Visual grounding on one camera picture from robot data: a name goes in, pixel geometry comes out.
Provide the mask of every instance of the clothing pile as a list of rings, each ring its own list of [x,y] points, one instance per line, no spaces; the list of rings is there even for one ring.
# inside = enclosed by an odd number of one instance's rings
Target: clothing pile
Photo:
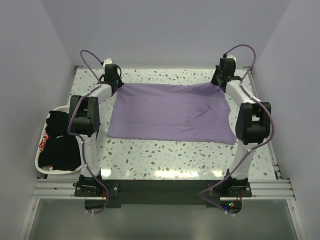
[[[68,134],[68,114],[62,111],[50,111],[46,124],[47,139],[39,155],[38,166],[74,171],[81,165],[81,158],[76,137]]]

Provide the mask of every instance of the speckled table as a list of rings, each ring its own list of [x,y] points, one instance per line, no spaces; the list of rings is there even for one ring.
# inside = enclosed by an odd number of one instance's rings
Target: speckled table
[[[98,76],[102,69],[95,69]],[[245,70],[237,70],[243,76]],[[123,69],[124,83],[158,83],[192,85],[209,82],[214,74],[210,69]],[[70,95],[81,95],[96,84],[87,69],[78,69]],[[250,80],[244,80],[251,90]],[[233,132],[238,107],[226,94],[231,113],[229,123]],[[101,126],[96,140],[97,160],[104,179],[221,179],[231,166],[237,145],[215,142],[181,142],[161,140],[118,139],[107,136],[109,121],[116,96],[106,99],[99,106]],[[249,170],[250,180],[274,180],[273,157],[268,146],[256,151]],[[52,176],[53,178],[77,178],[77,174]]]

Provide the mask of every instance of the white enclosure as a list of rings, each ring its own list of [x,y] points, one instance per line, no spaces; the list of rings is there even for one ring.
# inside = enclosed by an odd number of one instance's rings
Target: white enclosure
[[[2,0],[0,238],[19,238],[41,130],[69,100],[81,49],[126,68],[214,69],[249,44],[258,96],[272,105],[277,162],[308,239],[319,239],[319,9],[318,0]],[[232,54],[238,68],[251,64],[249,50]]]

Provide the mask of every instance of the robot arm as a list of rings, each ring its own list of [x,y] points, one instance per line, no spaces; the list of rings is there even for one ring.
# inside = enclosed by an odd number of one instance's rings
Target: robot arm
[[[104,75],[101,76],[103,80],[100,84],[98,83],[98,89],[83,99],[71,126],[71,132],[80,135],[76,136],[79,149],[82,149],[81,145],[84,141],[84,151],[80,151],[80,158],[81,174],[85,177],[91,177],[91,174],[85,166],[84,157],[95,176],[100,172],[96,149],[96,138],[100,128],[99,104],[113,96],[118,88],[123,85],[121,74],[118,74],[118,65],[113,64],[112,60],[108,58],[103,62],[102,66],[104,68]],[[71,97],[69,119],[75,111],[80,97],[80,95]]]
[[[265,138],[270,135],[270,118],[262,107],[254,102],[252,98],[260,102],[266,109],[271,112],[269,102],[261,102],[259,99],[247,96],[241,89],[242,83],[239,76],[235,76],[236,58],[226,56],[220,59],[219,65],[216,66],[211,83],[219,86],[228,94],[239,107],[239,113],[235,125],[235,134],[239,139],[238,147],[230,169],[233,170],[244,158],[244,156],[255,146],[261,144]],[[241,192],[247,188],[249,168],[251,166],[256,150],[251,150],[249,155],[244,159],[242,164],[231,175],[228,181],[225,181],[218,188],[226,193]]]

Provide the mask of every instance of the wrinkled fabric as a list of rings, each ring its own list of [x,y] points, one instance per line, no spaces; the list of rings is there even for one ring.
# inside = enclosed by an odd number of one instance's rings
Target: wrinkled fabric
[[[224,92],[211,83],[126,83],[117,91],[107,135],[233,145],[230,111]]]

